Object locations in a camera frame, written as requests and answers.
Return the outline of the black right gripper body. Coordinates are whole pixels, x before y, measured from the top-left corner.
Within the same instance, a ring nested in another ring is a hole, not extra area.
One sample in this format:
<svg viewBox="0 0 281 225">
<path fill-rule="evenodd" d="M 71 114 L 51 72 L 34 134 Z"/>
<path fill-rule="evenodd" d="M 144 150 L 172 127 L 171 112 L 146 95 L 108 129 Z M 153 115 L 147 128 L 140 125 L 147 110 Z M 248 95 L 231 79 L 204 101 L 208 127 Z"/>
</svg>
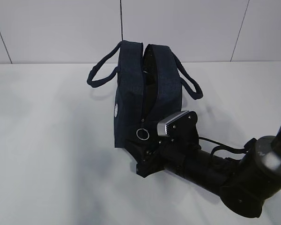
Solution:
<svg viewBox="0 0 281 225">
<path fill-rule="evenodd" d="M 169 140 L 159 140 L 153 144 L 136 144 L 136 174 L 146 178 L 149 175 L 165 170 L 173 164 Z"/>
</svg>

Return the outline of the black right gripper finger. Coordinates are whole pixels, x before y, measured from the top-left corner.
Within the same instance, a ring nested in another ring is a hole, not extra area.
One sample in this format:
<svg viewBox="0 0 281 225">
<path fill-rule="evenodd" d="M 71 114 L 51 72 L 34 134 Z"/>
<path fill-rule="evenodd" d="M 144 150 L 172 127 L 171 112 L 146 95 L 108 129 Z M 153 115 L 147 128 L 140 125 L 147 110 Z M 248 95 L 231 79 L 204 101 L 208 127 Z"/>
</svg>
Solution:
<svg viewBox="0 0 281 225">
<path fill-rule="evenodd" d="M 125 149 L 138 164 L 151 163 L 154 160 L 154 143 L 141 140 L 125 140 Z"/>
</svg>

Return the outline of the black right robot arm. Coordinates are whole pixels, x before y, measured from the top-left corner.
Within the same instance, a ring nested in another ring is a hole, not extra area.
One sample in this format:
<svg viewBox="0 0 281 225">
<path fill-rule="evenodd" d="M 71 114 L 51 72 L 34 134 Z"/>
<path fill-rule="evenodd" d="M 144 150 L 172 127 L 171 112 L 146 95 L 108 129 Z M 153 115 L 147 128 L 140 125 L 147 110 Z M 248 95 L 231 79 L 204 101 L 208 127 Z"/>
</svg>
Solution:
<svg viewBox="0 0 281 225">
<path fill-rule="evenodd" d="M 265 200 L 281 190 L 281 127 L 241 149 L 217 142 L 208 153 L 199 144 L 197 121 L 194 111 L 176 112 L 146 140 L 128 138 L 125 149 L 137 162 L 137 174 L 171 171 L 219 196 L 236 214 L 258 218 Z"/>
</svg>

